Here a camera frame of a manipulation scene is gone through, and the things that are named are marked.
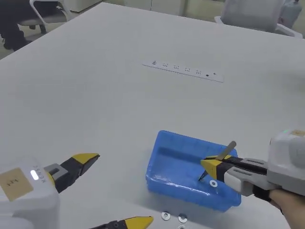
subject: small metal ring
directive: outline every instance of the small metal ring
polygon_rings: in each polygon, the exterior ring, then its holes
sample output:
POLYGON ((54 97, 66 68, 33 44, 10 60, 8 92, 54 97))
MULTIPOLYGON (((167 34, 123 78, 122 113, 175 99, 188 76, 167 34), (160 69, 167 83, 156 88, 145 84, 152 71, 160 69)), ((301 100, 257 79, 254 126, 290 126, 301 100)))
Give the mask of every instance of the small metal ring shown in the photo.
POLYGON ((216 182, 216 181, 214 181, 214 180, 210 180, 210 186, 212 186, 212 187, 217 187, 217 186, 218 186, 218 184, 217 184, 217 182, 216 182))
POLYGON ((171 218, 171 214, 167 211, 161 213, 161 218, 165 221, 168 221, 171 218))
POLYGON ((187 222, 187 216, 186 216, 185 214, 179 214, 178 220, 179 220, 181 223, 186 223, 186 222, 187 222))

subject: power outlet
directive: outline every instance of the power outlet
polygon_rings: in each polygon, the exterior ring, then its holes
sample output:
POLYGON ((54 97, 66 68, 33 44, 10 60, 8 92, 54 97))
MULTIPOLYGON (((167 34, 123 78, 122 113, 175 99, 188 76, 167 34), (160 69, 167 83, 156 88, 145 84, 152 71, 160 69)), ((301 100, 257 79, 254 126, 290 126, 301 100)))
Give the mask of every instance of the power outlet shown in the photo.
POLYGON ((166 71, 171 71, 174 73, 180 73, 184 75, 190 75, 195 76, 201 79, 208 79, 213 80, 217 82, 224 82, 224 78, 220 75, 218 75, 216 72, 213 71, 207 71, 199 68, 190 68, 185 67, 179 64, 170 64, 168 62, 162 62, 162 61, 148 61, 142 63, 144 66, 158 68, 166 71))

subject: white indicator light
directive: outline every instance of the white indicator light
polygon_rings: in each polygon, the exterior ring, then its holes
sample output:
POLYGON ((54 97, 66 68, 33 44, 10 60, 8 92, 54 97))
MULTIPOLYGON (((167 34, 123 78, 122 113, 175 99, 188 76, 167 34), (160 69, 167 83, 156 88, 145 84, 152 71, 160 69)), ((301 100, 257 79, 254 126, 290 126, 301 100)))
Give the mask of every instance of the white indicator light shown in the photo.
POLYGON ((32 177, 33 177, 34 180, 38 180, 38 179, 39 179, 39 177, 38 177, 38 175, 37 175, 37 173, 36 173, 35 170, 31 170, 31 171, 30 171, 30 174, 32 175, 32 177))

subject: blue plastic bin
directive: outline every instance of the blue plastic bin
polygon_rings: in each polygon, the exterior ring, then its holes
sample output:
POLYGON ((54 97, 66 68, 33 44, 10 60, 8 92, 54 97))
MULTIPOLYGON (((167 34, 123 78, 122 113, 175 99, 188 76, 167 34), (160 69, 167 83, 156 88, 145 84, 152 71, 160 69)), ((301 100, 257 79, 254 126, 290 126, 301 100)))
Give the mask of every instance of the blue plastic bin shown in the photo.
MULTIPOLYGON (((168 131, 158 133, 146 172, 151 192, 225 212, 241 204, 241 195, 223 182, 210 186, 209 175, 198 181, 204 168, 200 160, 218 155, 226 146, 168 131)), ((234 149, 231 153, 237 156, 234 149)))

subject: gray chair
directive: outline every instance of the gray chair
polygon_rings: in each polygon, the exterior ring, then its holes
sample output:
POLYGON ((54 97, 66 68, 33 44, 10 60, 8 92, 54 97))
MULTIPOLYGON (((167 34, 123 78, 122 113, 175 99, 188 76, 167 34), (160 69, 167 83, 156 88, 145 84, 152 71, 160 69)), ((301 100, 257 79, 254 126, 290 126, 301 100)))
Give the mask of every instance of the gray chair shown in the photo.
POLYGON ((30 0, 30 5, 34 9, 37 16, 35 18, 31 18, 31 19, 28 19, 25 21, 20 21, 19 25, 29 26, 30 29, 35 29, 36 25, 39 25, 39 27, 41 29, 41 36, 47 33, 45 25, 47 25, 49 23, 66 22, 73 18, 72 14, 71 14, 70 10, 68 9, 68 7, 66 6, 64 0, 47 0, 47 1, 57 1, 61 5, 61 8, 58 7, 57 10, 52 15, 49 15, 47 17, 42 17, 39 14, 39 12, 37 11, 37 9, 34 6, 35 1, 46 1, 46 0, 30 0))
POLYGON ((277 23, 283 4, 284 0, 226 0, 215 22, 303 38, 301 33, 277 23))

